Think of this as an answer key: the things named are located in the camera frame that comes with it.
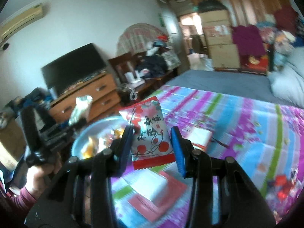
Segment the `pink sleeved left forearm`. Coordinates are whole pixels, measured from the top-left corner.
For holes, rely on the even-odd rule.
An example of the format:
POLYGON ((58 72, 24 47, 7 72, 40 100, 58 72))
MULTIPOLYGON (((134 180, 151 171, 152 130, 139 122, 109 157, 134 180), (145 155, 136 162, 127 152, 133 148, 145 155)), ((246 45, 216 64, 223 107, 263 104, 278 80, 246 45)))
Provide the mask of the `pink sleeved left forearm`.
POLYGON ((1 218, 25 219, 36 202, 25 187, 18 196, 8 196, 1 188, 1 218))

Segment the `left hand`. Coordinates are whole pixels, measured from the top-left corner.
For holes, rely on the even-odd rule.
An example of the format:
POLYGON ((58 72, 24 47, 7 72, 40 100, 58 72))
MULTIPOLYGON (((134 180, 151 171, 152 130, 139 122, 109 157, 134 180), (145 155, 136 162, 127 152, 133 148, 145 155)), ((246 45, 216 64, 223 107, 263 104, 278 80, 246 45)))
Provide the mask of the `left hand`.
POLYGON ((57 174, 62 167, 60 153, 56 154, 56 161, 53 164, 32 166, 27 171, 25 188, 36 200, 42 195, 50 183, 50 174, 57 174))

